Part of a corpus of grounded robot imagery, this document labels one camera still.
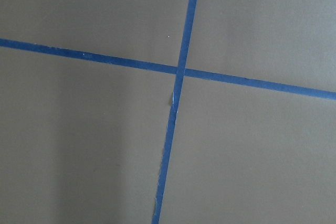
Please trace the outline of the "blue tape line crosswise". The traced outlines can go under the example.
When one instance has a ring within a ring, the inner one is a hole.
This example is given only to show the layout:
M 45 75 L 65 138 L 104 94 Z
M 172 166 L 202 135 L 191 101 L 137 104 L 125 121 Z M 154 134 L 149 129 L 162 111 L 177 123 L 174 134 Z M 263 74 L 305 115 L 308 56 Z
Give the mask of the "blue tape line crosswise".
M 18 49 L 18 50 L 23 50 L 23 51 L 37 52 L 37 53 L 48 54 L 48 55 L 53 55 L 53 56 L 61 56 L 61 57 L 66 57 L 66 58 L 93 61 L 93 62 L 105 63 L 105 64 L 110 64 L 110 65 L 144 69 L 144 70 L 150 70 L 150 71 L 155 71 L 155 72 L 162 72 L 162 73 L 169 73 L 169 74 L 177 73 L 177 67 L 175 66 L 163 65 L 159 63 L 152 63 L 152 62 L 146 62 L 146 61 L 139 61 L 139 60 L 133 60 L 133 59 L 126 59 L 126 58 L 120 58 L 120 57 L 106 56 L 106 55 L 101 55 L 101 54 L 94 54 L 91 52 L 63 49 L 63 48 L 45 46 L 45 45 L 40 45 L 40 44 L 31 44 L 28 42 L 9 40 L 9 39 L 3 39 L 3 38 L 1 39 L 1 47 Z M 201 71 L 201 70 L 189 69 L 189 68 L 185 69 L 185 75 L 187 77 L 192 77 L 192 78 L 212 80 L 212 81 L 237 84 L 237 85 L 247 86 L 247 87 L 261 88 L 261 89 L 267 89 L 267 90 L 273 90 L 273 91 L 306 95 L 306 96 L 322 98 L 322 99 L 335 100 L 335 92 L 332 92 L 332 91 L 293 86 L 289 84 L 276 83 L 276 82 L 270 82 L 270 81 L 264 81 L 264 80 L 248 79 L 248 78 L 243 78 L 243 77 L 238 77 L 238 76 L 207 72 L 207 71 Z

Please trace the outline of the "blue tape line lengthwise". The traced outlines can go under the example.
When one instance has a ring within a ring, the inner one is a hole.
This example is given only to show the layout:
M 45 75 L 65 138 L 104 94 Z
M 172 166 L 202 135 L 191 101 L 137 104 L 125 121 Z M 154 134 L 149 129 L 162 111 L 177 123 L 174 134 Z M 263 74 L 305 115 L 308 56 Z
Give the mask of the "blue tape line lengthwise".
M 155 207 L 154 207 L 153 215 L 151 219 L 152 223 L 160 222 L 160 215 L 161 215 L 162 204 L 163 204 L 163 199 L 164 199 L 166 178 L 167 178 L 167 173 L 169 169 L 171 150 L 172 150 L 172 145 L 173 145 L 173 140 L 174 140 L 177 114 L 178 114 L 178 109 L 180 106 L 182 86 L 183 86 L 183 80 L 185 76 L 187 56 L 188 56 L 188 51 L 190 47 L 196 5 L 197 5 L 197 0 L 188 0 L 183 36 L 182 36 L 181 47 L 180 47 L 180 54 L 178 57 L 179 59 L 178 59 L 177 67 L 176 67 L 174 88 L 172 92 L 172 104 L 170 108 L 169 119 L 167 122 L 165 142 L 164 142 L 161 166 L 160 166 L 160 173 L 159 173 L 158 181 L 157 181 L 157 189 L 156 189 L 156 194 L 155 194 Z

